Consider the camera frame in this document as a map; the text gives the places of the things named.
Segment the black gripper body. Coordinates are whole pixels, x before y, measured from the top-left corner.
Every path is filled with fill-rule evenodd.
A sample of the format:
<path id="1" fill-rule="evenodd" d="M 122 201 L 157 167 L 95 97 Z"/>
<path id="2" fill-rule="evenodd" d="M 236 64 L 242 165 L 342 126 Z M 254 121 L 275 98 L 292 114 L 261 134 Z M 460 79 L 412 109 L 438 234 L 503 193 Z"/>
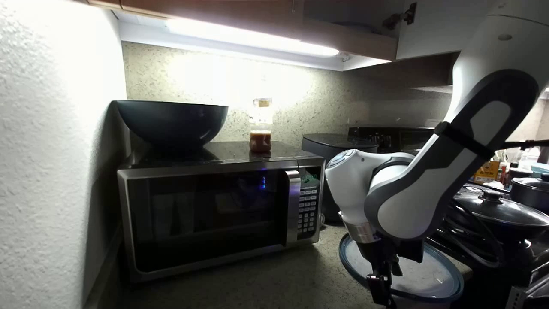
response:
<path id="1" fill-rule="evenodd" d="M 361 255 L 371 263 L 373 272 L 366 277 L 368 287 L 376 304 L 395 308 L 392 297 L 392 277 L 402 277 L 404 272 L 399 258 L 409 258 L 421 263 L 424 253 L 423 241 L 395 243 L 387 237 L 376 239 L 371 244 L 359 246 Z"/>

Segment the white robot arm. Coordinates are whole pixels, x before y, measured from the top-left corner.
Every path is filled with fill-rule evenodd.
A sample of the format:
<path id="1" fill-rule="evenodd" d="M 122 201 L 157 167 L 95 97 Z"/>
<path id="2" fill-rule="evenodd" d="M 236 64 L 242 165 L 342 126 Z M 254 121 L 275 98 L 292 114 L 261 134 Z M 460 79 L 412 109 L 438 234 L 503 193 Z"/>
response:
<path id="1" fill-rule="evenodd" d="M 549 83 L 549 0 L 498 0 L 453 66 L 453 93 L 417 155 L 347 150 L 325 177 L 340 217 L 373 272 L 373 299 L 392 309 L 402 256 L 419 261 L 423 241 L 459 189 L 525 121 Z"/>

